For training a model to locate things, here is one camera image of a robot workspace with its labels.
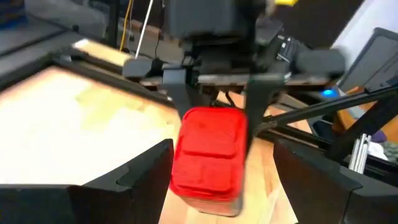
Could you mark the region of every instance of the metal rod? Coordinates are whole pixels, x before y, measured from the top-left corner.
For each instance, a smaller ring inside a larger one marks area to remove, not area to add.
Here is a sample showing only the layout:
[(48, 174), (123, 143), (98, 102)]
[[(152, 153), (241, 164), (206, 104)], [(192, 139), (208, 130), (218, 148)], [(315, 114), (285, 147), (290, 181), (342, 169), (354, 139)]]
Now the metal rod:
[(355, 140), (353, 153), (348, 166), (350, 170), (363, 174), (370, 142), (371, 136), (368, 136), (367, 134), (362, 134), (359, 139)]
[(358, 93), (355, 95), (344, 96), (333, 101), (327, 101), (324, 103), (318, 103), (311, 105), (307, 108), (290, 111), (278, 116), (272, 116), (270, 118), (264, 118), (263, 122), (275, 121), (278, 125), (290, 124), (296, 121), (301, 121), (315, 116), (325, 115), (338, 110), (343, 110), (364, 103), (370, 103), (391, 95), (395, 95), (398, 90), (398, 86), (392, 86), (383, 90), (374, 91), (369, 94)]
[(358, 150), (359, 150), (359, 139), (355, 140), (354, 150), (353, 153), (351, 154), (351, 160), (349, 161), (349, 166), (348, 166), (350, 170), (354, 170), (355, 162), (358, 157)]
[(356, 172), (359, 172), (359, 167), (361, 166), (361, 163), (362, 163), (362, 160), (363, 160), (364, 150), (366, 149), (366, 147), (364, 147), (365, 140), (366, 140), (366, 135), (363, 134), (361, 136), (361, 139), (359, 140), (358, 155), (357, 155), (357, 158), (356, 158), (356, 161), (355, 161), (354, 171), (356, 171)]

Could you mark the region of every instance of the black plastic part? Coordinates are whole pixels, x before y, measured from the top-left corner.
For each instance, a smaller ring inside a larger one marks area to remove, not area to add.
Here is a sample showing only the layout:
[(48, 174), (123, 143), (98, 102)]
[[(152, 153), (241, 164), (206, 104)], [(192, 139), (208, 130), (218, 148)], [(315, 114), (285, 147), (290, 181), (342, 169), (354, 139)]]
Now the black plastic part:
[(269, 105), (273, 104), (284, 85), (284, 74), (275, 72), (265, 75), (251, 75), (246, 85), (246, 103), (244, 112), (248, 117), (247, 153), (253, 136)]
[(159, 90), (165, 90), (182, 119), (184, 114), (196, 106), (210, 106), (210, 97), (200, 94), (197, 90), (187, 84), (187, 70), (166, 69), (163, 74), (163, 82), (158, 87)]
[(130, 80), (145, 78), (152, 68), (152, 60), (146, 58), (129, 59), (124, 62), (123, 76)]
[(169, 34), (178, 39), (206, 34), (246, 36), (247, 21), (240, 14), (239, 1), (170, 0), (167, 10)]
[(163, 64), (163, 61), (159, 58), (153, 60), (146, 58), (129, 59), (123, 65), (123, 76), (133, 81), (161, 77)]
[(84, 186), (0, 185), (1, 223), (157, 224), (173, 154), (166, 139)]
[(293, 67), (301, 73), (329, 73), (342, 75), (345, 58), (339, 50), (309, 50), (297, 54)]
[(274, 160), (299, 223), (395, 223), (398, 189), (330, 161), (309, 146), (279, 140)]
[(264, 18), (256, 23), (256, 43), (267, 46), (282, 31), (283, 22)]
[(78, 49), (74, 49), (73, 47), (62, 49), (60, 53), (61, 55), (70, 57), (74, 62), (86, 62), (91, 65), (94, 65), (95, 67), (102, 68), (104, 70), (113, 72), (118, 75), (121, 75), (123, 71), (123, 68), (120, 67), (119, 65), (115, 65), (111, 62), (101, 60), (97, 57), (90, 55), (89, 53), (82, 52)]

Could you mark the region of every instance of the yellow wire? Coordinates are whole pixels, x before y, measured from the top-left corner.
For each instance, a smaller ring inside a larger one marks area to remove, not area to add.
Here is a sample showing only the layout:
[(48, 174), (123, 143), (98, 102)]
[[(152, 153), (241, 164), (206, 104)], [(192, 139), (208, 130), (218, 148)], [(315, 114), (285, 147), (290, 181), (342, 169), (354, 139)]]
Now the yellow wire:
[(132, 0), (129, 1), (129, 6), (127, 7), (126, 11), (126, 16), (124, 17), (123, 36), (122, 36), (122, 41), (120, 43), (119, 51), (122, 51), (124, 46), (124, 38), (126, 38), (127, 19), (129, 17), (130, 10), (132, 10), (131, 5), (132, 5)]

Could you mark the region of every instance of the yellow label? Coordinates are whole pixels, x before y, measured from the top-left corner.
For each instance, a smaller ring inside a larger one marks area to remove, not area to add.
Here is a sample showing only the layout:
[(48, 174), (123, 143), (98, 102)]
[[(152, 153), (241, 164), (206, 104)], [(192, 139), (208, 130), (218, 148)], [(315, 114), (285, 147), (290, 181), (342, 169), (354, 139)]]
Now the yellow label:
[(286, 5), (286, 6), (294, 6), (296, 2), (299, 0), (275, 0), (275, 4), (277, 5)]

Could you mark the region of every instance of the black bracket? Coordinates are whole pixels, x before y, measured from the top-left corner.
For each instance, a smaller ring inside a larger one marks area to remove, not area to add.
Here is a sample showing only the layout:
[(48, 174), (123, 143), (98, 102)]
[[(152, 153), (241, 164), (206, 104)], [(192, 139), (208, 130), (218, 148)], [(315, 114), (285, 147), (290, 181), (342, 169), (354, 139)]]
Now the black bracket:
[(166, 91), (167, 96), (171, 97), (174, 105), (183, 118), (184, 114), (196, 106), (210, 106), (210, 97), (200, 94), (197, 90), (187, 84), (187, 69), (165, 69), (163, 72), (163, 82), (158, 86), (158, 90)]

